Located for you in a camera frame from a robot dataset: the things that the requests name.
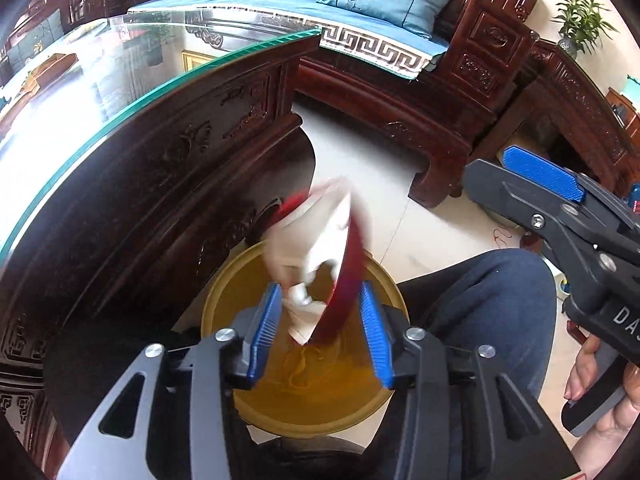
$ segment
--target glass tabletop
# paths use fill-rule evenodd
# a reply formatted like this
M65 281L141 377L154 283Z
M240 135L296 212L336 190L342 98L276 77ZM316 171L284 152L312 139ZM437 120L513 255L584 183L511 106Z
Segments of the glass tabletop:
M137 12L88 23L39 53L0 95L19 98L28 73L52 54L78 62L40 89L0 139L0 274L42 201L121 122L202 73L318 34L244 9Z

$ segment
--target vase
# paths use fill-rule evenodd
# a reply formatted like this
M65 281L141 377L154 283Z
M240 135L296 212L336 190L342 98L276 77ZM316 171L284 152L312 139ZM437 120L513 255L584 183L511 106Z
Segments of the vase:
M578 57L578 48L575 46L575 41L571 38L563 36L562 39L558 41L558 46L564 50L571 59Z

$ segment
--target floor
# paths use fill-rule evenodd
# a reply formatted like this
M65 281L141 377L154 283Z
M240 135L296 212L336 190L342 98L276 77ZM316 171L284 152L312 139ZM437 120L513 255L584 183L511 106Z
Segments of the floor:
M314 184L335 176L345 176L353 183L369 209L369 250L396 282L485 251L518 247L521 229L509 226L504 219L491 218L464 193L460 198L448 197L432 210L410 200L407 192L414 174L422 169L420 162L366 126L302 97L294 104L294 111L302 116L303 129L316 152ZM204 299L203 295L192 304L181 324L197 324ZM578 345L566 334L565 324L559 302L556 336L540 403L571 446L575 439L562 427L560 413ZM367 446L384 409L338 436ZM270 438L255 428L252 435L258 441Z

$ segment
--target silver bolt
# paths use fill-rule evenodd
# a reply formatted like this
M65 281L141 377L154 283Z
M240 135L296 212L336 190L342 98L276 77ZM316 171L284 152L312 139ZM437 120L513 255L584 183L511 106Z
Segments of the silver bolt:
M616 267L616 263L611 259L611 256L605 253L600 253L600 264L607 270L611 272L616 272L618 268Z
M406 338L411 341L422 341L427 335L427 331L423 328L412 326L406 330L405 334Z
M216 332L216 341L221 343L224 341L231 341L236 337L236 331L233 328L221 328Z
M578 216L578 210L572 205L562 204L562 209L564 209L570 215Z
M151 343L151 345L145 348L145 355L147 357L158 357L162 355L162 352L164 352L164 346L160 343Z
M491 359L492 357L495 357L495 348L491 345L480 345L478 347L478 353L480 354L480 357Z
M534 229L542 229L545 226L545 217L536 213L531 217L531 226Z

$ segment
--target jeans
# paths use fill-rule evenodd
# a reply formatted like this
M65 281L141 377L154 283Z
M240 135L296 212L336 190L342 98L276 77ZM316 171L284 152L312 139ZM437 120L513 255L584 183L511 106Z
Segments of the jeans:
M516 385L536 397L540 394L553 343L556 290L539 256L523 250L492 251L400 283L399 288L413 325L426 328L449 346L473 349L491 344ZM102 320L68 330L53 343L45 361L45 390L70 444L149 342L161 342L169 349L193 343L174 332ZM392 397L380 430L363 455L375 478L392 478L388 473L397 457L402 419L397 399L400 396ZM452 434L462 432L455 428L455 420L452 424Z

